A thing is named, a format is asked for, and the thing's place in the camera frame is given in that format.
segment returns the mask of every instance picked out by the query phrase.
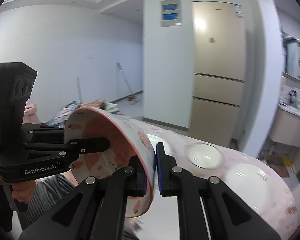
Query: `pink cloth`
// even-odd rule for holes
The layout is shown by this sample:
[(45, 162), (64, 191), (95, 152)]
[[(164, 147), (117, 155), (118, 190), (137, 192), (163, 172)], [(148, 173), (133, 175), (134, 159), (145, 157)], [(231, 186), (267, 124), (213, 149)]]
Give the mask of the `pink cloth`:
[(37, 106), (36, 106), (36, 104), (32, 104), (32, 105), (26, 106), (26, 108), (25, 108), (25, 114), (23, 116), (23, 123), (36, 123), (36, 124), (40, 124), (40, 121), (38, 119), (38, 116), (37, 116), (36, 112), (37, 112)]

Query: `pile of clothes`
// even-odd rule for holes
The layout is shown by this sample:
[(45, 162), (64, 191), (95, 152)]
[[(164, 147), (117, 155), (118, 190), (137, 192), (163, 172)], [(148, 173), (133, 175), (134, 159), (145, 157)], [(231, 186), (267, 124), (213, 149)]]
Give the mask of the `pile of clothes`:
[[(100, 108), (103, 110), (106, 110), (112, 114), (119, 113), (119, 108), (117, 108), (117, 104), (108, 103), (105, 100), (95, 100), (93, 102), (87, 103), (87, 104), (81, 104), (79, 102), (73, 101), (65, 106), (63, 106), (54, 117), (52, 117), (48, 122), (44, 123), (45, 125), (51, 125), (51, 126), (59, 126), (64, 128), (65, 124), (71, 115), (71, 113), (82, 106), (91, 106), (95, 108)], [(39, 119), (36, 115), (36, 105), (32, 104), (29, 106), (26, 106), (25, 108), (25, 114), (23, 118), (23, 123), (40, 123)]]

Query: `hand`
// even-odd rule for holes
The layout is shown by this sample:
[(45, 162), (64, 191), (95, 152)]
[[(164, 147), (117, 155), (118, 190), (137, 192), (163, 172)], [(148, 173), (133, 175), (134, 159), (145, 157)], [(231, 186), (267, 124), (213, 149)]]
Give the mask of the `hand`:
[(17, 199), (19, 202), (30, 201), (35, 188), (35, 180), (24, 181), (19, 183), (10, 184), (13, 191), (11, 195), (14, 199)]

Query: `cabinet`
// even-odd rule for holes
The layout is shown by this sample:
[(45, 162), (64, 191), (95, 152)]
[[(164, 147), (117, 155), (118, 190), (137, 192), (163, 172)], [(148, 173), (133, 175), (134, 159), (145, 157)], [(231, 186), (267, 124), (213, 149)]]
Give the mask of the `cabinet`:
[(295, 78), (300, 83), (300, 42), (298, 40), (287, 43), (285, 76), (287, 78)]
[(246, 69), (241, 6), (193, 2), (195, 68), (189, 136), (228, 147), (240, 112)]
[(300, 148), (300, 117), (278, 108), (269, 136), (274, 142)]

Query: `sticker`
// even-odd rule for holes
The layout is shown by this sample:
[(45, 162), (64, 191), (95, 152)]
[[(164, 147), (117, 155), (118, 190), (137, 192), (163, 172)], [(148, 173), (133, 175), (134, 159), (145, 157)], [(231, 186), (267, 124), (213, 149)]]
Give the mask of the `sticker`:
[(243, 16), (242, 16), (242, 11), (241, 11), (241, 9), (242, 9), (241, 5), (239, 5), (239, 4), (234, 4), (234, 9), (235, 9), (235, 16), (236, 16), (237, 18), (243, 18)]
[(263, 171), (263, 170), (258, 170), (257, 173), (264, 181), (267, 181), (269, 178), (267, 176), (267, 174)]

